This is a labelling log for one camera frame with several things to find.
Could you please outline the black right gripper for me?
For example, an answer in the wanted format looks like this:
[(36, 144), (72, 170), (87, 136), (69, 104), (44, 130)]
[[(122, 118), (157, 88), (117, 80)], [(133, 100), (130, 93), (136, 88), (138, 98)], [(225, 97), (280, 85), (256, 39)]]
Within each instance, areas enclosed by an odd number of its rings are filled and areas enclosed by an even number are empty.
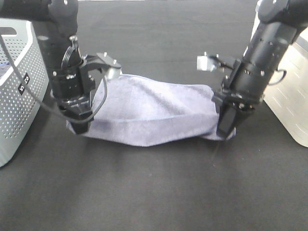
[[(261, 62), (255, 55), (245, 55), (241, 59), (223, 55), (212, 55), (214, 66), (217, 69), (230, 70), (230, 73), (223, 78), (221, 89), (215, 92), (224, 106), (219, 109), (219, 120), (217, 135), (227, 138), (234, 130), (236, 110), (233, 107), (225, 106), (227, 103), (243, 104), (248, 107), (258, 104), (261, 97)], [(235, 127), (239, 127), (245, 120), (254, 114), (254, 110), (240, 111)]]

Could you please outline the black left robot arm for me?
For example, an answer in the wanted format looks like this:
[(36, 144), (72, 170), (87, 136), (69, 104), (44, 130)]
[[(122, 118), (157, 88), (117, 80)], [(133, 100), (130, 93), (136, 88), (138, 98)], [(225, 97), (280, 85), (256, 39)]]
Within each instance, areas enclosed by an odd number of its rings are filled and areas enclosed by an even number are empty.
[(95, 80), (89, 71), (98, 70), (103, 80), (119, 76), (121, 65), (107, 53), (81, 56), (77, 33), (76, 0), (2, 0), (0, 16), (32, 22), (46, 67), (57, 115), (70, 122), (76, 134), (89, 130), (99, 109), (92, 110), (91, 91)]

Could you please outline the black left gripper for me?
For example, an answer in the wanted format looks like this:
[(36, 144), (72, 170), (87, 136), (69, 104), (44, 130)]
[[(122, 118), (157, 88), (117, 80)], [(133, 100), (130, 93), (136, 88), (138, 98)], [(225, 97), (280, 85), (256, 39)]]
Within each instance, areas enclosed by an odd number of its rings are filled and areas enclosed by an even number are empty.
[(95, 90), (96, 84), (89, 72), (98, 70), (103, 75), (102, 80), (107, 80), (102, 66), (97, 55), (86, 55), (81, 58), (80, 64), (67, 67), (51, 78), (52, 96), (60, 114), (70, 121), (73, 132), (77, 135), (88, 132), (89, 122), (99, 110), (92, 110), (91, 92)]

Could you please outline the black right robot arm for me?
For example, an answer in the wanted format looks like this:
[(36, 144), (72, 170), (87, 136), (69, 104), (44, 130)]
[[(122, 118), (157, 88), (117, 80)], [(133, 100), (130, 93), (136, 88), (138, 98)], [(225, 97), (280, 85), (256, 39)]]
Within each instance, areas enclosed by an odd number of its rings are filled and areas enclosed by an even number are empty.
[(306, 0), (263, 0), (259, 24), (241, 59), (231, 66), (213, 101), (219, 110), (217, 135), (226, 139), (250, 116), (287, 51), (308, 26)]

